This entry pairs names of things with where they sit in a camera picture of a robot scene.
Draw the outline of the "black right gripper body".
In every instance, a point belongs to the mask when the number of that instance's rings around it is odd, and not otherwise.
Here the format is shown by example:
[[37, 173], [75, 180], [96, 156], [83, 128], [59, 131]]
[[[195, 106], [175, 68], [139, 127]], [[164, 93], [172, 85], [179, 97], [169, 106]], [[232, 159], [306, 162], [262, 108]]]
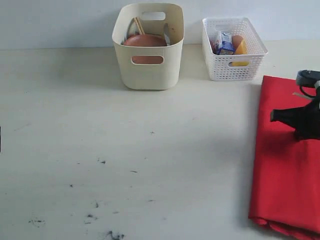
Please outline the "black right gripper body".
[[303, 107], [300, 129], [303, 139], [320, 139], [320, 98], [315, 97]]

